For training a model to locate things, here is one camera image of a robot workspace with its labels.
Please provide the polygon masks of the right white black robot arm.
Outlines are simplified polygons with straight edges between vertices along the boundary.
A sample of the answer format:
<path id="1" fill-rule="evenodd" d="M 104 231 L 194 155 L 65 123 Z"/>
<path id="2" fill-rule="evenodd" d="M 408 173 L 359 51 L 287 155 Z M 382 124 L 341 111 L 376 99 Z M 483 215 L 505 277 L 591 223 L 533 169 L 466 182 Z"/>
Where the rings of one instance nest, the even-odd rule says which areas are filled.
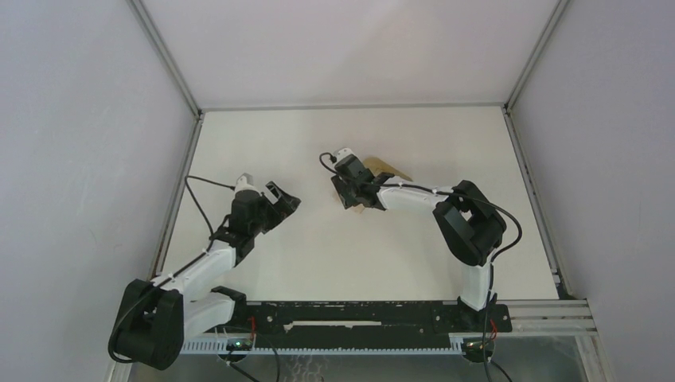
<path id="1" fill-rule="evenodd" d="M 331 182 L 345 209 L 362 206 L 432 216 L 450 253 L 462 264 L 461 323 L 471 331 L 490 323 L 489 260 L 502 244 L 506 222 L 473 182 L 439 190 L 390 172 L 376 175 L 348 149 L 323 153 L 319 161 L 333 174 Z"/>

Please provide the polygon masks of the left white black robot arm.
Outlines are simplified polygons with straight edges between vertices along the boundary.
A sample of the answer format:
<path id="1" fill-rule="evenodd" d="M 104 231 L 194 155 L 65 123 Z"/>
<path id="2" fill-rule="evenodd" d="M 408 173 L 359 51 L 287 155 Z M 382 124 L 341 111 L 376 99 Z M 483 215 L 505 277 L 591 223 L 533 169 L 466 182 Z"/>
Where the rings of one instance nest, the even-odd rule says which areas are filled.
<path id="1" fill-rule="evenodd" d="M 212 283 L 237 267 L 256 237 L 279 226 L 301 201 L 273 181 L 257 189 L 247 174 L 231 189 L 230 211 L 218 226 L 207 225 L 208 242 L 199 255 L 176 271 L 127 285 L 107 343 L 113 361 L 165 370 L 185 341 L 210 329 L 255 328 L 246 294 Z"/>

